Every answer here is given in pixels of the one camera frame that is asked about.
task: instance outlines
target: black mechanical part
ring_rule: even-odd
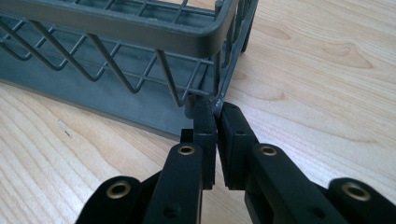
[[[209,105],[197,101],[194,129],[182,130],[160,173],[142,183],[108,180],[78,223],[200,223],[202,190],[214,184],[216,136],[227,186],[245,191],[253,223],[396,223],[396,206],[368,185],[351,178],[329,189],[312,183],[281,148],[258,143],[236,105],[224,104],[217,128]]]
[[[258,140],[239,107],[224,103],[218,119],[218,135],[225,185],[244,190],[248,172],[246,156]]]
[[[203,156],[195,144],[172,147],[143,223],[200,223]]]

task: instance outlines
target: wood grain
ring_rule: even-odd
[[[395,71],[394,1],[261,0],[227,101],[314,182],[350,176],[396,203]],[[0,223],[73,223],[103,181],[155,174],[175,143],[0,84]],[[218,160],[203,223],[249,223],[223,186]]]

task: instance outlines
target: light wood surface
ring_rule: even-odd
[[[227,101],[314,182],[357,178],[396,203],[395,1],[261,0]],[[0,223],[73,223],[103,181],[146,179],[175,143],[0,84]],[[203,223],[249,223],[217,168]]]

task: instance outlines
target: grid pattern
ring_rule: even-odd
[[[85,7],[101,8],[185,25],[198,25],[196,17],[212,22],[217,10],[189,6],[189,0],[171,4],[149,0],[75,0],[64,1]],[[60,71],[72,64],[85,78],[95,82],[108,72],[115,74],[131,93],[138,93],[146,81],[167,85],[178,106],[183,106],[189,94],[216,96],[219,92],[221,55],[227,66],[231,58],[232,44],[245,10],[241,1],[235,21],[227,35],[224,51],[210,58],[192,58],[165,53],[159,49],[99,38],[53,24],[40,23],[0,14],[0,48],[14,58],[27,61],[35,56],[48,68]],[[211,80],[212,88],[203,90],[203,81]]]

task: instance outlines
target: wire rack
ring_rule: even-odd
[[[105,76],[116,77],[129,94],[137,95],[146,83],[151,83],[149,92],[161,94],[158,89],[166,88],[179,107],[190,105],[192,96],[205,97],[214,107],[221,107],[219,102],[225,95],[236,60],[246,47],[257,2],[216,1],[213,9],[194,4],[198,3],[189,0],[2,1],[0,48],[13,59],[40,62],[55,72],[70,71],[73,67],[90,82],[99,82]],[[0,79],[64,98],[42,87],[46,81],[29,86],[14,77],[7,78],[9,73],[16,76],[16,72],[2,71]],[[89,84],[78,83],[80,87],[76,91],[84,93],[83,85]],[[146,97],[156,96],[150,93]],[[78,99],[72,101],[86,105]]]

